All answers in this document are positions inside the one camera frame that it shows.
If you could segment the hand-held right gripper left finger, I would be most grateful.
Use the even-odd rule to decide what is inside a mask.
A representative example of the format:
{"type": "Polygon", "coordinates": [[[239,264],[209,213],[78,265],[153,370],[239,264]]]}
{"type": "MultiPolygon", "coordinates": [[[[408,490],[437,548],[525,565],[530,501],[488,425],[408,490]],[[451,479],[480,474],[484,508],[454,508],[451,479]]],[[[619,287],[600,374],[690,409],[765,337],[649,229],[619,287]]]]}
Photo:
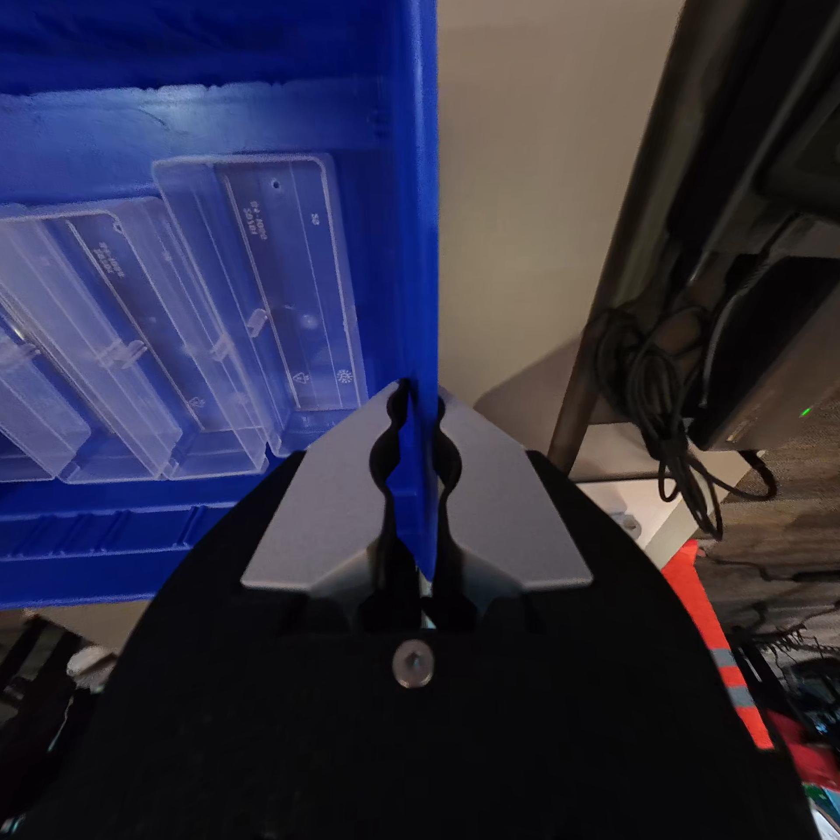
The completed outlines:
{"type": "Polygon", "coordinates": [[[400,462],[407,380],[387,385],[306,450],[240,582],[258,592],[368,597],[396,538],[387,480],[400,462]]]}

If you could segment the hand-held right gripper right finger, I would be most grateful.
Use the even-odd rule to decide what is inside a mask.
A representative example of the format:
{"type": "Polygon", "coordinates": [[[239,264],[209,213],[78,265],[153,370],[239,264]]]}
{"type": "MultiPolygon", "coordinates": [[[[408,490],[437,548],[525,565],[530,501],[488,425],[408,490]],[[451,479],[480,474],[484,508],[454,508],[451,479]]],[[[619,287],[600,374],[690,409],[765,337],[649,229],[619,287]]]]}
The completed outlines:
{"type": "Polygon", "coordinates": [[[435,590],[553,592],[590,585],[593,574],[527,450],[445,389],[437,405],[435,590]]]}

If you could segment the black box with green light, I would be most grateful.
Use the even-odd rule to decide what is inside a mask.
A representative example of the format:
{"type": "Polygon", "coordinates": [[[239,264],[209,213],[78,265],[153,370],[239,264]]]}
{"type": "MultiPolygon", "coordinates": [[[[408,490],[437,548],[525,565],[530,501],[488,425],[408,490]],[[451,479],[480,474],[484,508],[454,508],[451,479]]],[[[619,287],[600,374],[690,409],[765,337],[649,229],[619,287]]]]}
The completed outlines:
{"type": "Polygon", "coordinates": [[[689,438],[707,452],[775,449],[838,387],[838,223],[796,217],[724,266],[689,438]]]}

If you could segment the blue plastic bin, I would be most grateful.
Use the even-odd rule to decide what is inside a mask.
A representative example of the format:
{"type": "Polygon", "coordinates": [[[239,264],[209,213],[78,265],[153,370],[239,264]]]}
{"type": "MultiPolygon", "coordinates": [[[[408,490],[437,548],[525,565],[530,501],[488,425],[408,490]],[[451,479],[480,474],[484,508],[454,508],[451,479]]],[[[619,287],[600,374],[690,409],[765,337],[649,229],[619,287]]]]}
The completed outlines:
{"type": "MultiPolygon", "coordinates": [[[[36,218],[31,208],[64,203],[164,202],[152,164],[178,156],[332,156],[365,403],[393,381],[413,388],[402,463],[387,486],[400,535],[430,570],[435,3],[2,2],[1,26],[2,218],[36,218]]],[[[256,378],[238,355],[265,421],[266,470],[2,483],[2,609],[151,599],[266,472],[300,451],[270,451],[256,378]]]]}

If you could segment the dark desk leg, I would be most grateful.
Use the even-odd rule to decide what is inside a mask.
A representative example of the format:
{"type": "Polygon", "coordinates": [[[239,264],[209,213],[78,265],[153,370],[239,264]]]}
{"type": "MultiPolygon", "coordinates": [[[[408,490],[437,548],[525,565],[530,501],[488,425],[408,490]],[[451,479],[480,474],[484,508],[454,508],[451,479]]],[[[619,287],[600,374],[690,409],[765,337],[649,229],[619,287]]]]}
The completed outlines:
{"type": "Polygon", "coordinates": [[[570,370],[549,461],[570,474],[595,411],[602,318],[644,292],[665,249],[666,218],[738,49],[754,2],[684,2],[570,370]]]}

